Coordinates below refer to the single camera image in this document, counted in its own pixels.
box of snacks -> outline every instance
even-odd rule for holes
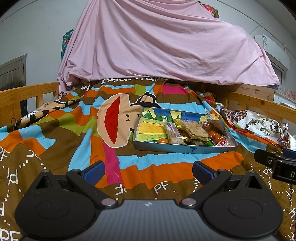
[[[135,127],[136,150],[173,153],[235,151],[236,140],[221,120],[179,110],[144,107]]]

gray ribbed panel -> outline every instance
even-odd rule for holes
[[[86,232],[68,239],[68,241],[184,240],[234,241],[211,230],[197,211],[180,208],[173,200],[125,200],[116,209],[102,211]],[[262,241],[276,241],[276,238],[271,236]]]

white air conditioner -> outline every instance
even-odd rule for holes
[[[265,50],[270,61],[278,67],[282,72],[287,72],[290,69],[289,56],[278,46],[274,41],[266,35],[256,35],[256,41]]]

colorful striped blanket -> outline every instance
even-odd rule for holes
[[[200,114],[207,110],[223,120],[239,147],[236,152],[211,154],[135,150],[132,137],[142,107]],[[2,237],[8,234],[14,240],[21,239],[14,210],[42,170],[62,175],[102,160],[105,175],[96,187],[119,202],[123,199],[178,202],[201,187],[192,175],[192,164],[201,161],[215,170],[224,168],[233,174],[256,170],[283,208],[280,238],[294,240],[295,188],[271,179],[271,170],[254,161],[253,153],[258,148],[282,154],[274,142],[235,129],[210,93],[194,92],[187,86],[173,84],[172,80],[156,77],[84,83],[35,115],[0,128]]]

metal screw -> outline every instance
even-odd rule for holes
[[[104,206],[110,207],[113,206],[116,201],[113,198],[105,198],[101,202]]]
[[[184,198],[182,200],[182,204],[185,206],[193,206],[194,204],[196,204],[196,201],[193,198]]]

